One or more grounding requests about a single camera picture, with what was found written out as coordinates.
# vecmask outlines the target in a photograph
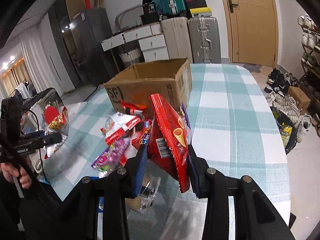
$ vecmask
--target gray suitcase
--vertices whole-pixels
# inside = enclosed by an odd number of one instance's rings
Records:
[[[221,63],[218,21],[214,17],[189,19],[193,63]]]
[[[186,17],[175,17],[163,20],[161,24],[169,59],[188,58],[189,63],[193,63],[188,19]]]

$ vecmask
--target small cardboard box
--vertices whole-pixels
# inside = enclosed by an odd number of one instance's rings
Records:
[[[124,113],[120,100],[147,106],[148,118],[153,118],[150,95],[159,93],[176,110],[183,102],[188,105],[192,89],[188,59],[159,60],[131,65],[104,83],[114,109]]]
[[[307,95],[301,90],[301,88],[297,87],[289,87],[288,94],[298,102],[297,107],[301,110],[300,115],[304,115],[310,104],[310,99]]]

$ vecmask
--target wooden door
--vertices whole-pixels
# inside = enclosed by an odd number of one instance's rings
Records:
[[[277,35],[273,0],[227,0],[227,5],[232,61],[274,66]]]

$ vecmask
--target ice cream cone image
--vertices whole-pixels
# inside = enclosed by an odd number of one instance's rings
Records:
[[[178,123],[179,123],[179,125],[180,125],[180,127],[181,127],[182,129],[184,129],[184,128],[186,127],[186,124],[185,124],[185,122],[182,120],[181,117],[178,118]]]
[[[186,147],[186,143],[183,137],[183,130],[181,128],[176,128],[173,130],[173,135],[177,138],[179,143],[181,143],[182,146]]]

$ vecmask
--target white drawer unit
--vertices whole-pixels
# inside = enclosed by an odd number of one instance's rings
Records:
[[[123,33],[102,41],[101,45],[102,45],[103,51],[106,51],[124,44],[122,35]]]
[[[167,47],[161,47],[156,49],[148,49],[143,51],[145,62],[169,59]]]
[[[151,36],[151,29],[150,25],[147,25],[145,27],[139,27],[136,29],[133,29],[132,31],[128,31],[124,33],[124,40],[125,42],[134,41],[138,39],[142,39],[145,37]]]
[[[166,47],[163,34],[141,39],[139,40],[139,44],[142,51],[148,50],[148,49]]]

